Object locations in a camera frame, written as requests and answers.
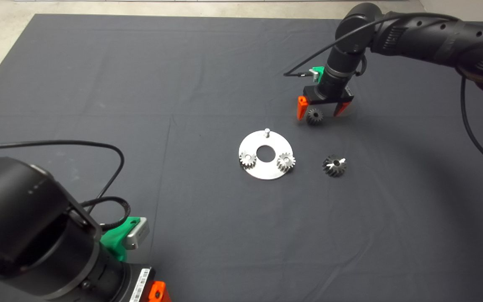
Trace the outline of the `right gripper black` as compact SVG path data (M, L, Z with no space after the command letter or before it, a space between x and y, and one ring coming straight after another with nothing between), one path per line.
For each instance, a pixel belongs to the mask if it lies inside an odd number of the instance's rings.
M351 115L354 112L354 94L348 86L341 92L331 91L325 94L318 89L318 86L305 86L303 96L297 98L297 120L301 121L305 116L308 106L337 104L334 110L334 117L341 118Z

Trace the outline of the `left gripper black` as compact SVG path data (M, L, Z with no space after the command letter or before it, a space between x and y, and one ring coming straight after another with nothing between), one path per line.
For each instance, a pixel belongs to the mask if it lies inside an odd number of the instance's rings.
M166 283L154 281L154 269L147 264L125 264L119 302L165 302Z

